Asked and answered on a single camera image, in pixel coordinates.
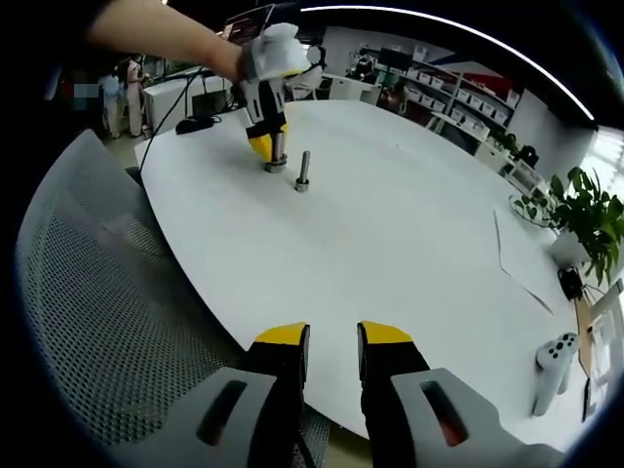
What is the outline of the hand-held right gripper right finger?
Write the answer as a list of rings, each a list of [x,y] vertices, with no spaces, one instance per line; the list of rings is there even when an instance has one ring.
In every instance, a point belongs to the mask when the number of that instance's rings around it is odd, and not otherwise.
[[[357,326],[361,408],[376,467],[558,467],[563,454],[507,432],[496,407],[446,369],[431,369],[411,337]]]

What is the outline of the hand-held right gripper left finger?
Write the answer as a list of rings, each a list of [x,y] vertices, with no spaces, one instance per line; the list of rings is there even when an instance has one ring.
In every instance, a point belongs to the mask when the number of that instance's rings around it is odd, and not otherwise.
[[[262,332],[238,368],[184,395],[140,445],[143,467],[287,467],[299,431],[310,327]]]

